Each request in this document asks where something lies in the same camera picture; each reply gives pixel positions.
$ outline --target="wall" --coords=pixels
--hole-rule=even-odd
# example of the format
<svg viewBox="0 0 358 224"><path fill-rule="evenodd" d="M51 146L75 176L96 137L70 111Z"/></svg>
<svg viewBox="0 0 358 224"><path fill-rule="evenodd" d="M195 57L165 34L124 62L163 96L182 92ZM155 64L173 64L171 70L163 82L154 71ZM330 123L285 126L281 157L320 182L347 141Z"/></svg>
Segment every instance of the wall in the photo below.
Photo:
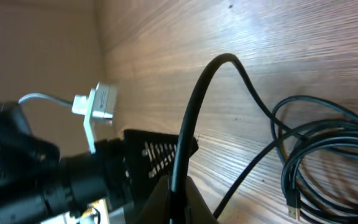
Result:
<svg viewBox="0 0 358 224"><path fill-rule="evenodd" d="M72 100L104 78L91 0L0 0L0 101L31 92ZM34 134L63 155L88 150L83 117L48 101L24 105Z"/></svg>

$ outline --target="wooden tabletop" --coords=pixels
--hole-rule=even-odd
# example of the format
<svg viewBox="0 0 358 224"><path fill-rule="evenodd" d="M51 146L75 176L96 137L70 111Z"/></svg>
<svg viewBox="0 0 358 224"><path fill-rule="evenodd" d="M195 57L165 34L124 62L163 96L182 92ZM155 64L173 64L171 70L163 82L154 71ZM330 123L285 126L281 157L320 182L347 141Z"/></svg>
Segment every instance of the wooden tabletop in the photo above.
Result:
<svg viewBox="0 0 358 224"><path fill-rule="evenodd" d="M179 133L200 73L226 52L240 58L270 109L285 97L312 95L358 113L358 1L98 0L96 17L107 81L119 85L118 132ZM294 127L341 115L297 103L278 117ZM195 136L200 149L189 175L213 211L272 140L269 120L231 64L213 78ZM273 151L239 187L219 222L295 223L287 217L281 172ZM306 157L303 173L327 197L358 202L358 161L319 151Z"/></svg>

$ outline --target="metal usb tip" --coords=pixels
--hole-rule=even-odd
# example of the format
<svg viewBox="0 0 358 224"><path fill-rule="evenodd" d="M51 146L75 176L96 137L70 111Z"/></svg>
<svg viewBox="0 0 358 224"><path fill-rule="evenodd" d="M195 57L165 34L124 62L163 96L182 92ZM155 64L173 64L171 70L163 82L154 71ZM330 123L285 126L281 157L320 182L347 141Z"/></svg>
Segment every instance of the metal usb tip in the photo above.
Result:
<svg viewBox="0 0 358 224"><path fill-rule="evenodd" d="M301 220L301 210L299 208L288 206L288 216L299 221Z"/></svg>

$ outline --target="usb connector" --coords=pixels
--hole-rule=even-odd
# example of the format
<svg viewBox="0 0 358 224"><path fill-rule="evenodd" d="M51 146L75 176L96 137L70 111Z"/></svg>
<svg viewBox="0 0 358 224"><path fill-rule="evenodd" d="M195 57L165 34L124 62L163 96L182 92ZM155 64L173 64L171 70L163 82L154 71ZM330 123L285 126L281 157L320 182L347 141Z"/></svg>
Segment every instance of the usb connector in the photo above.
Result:
<svg viewBox="0 0 358 224"><path fill-rule="evenodd" d="M288 216L295 219L301 219L301 194L298 189L287 190Z"/></svg>

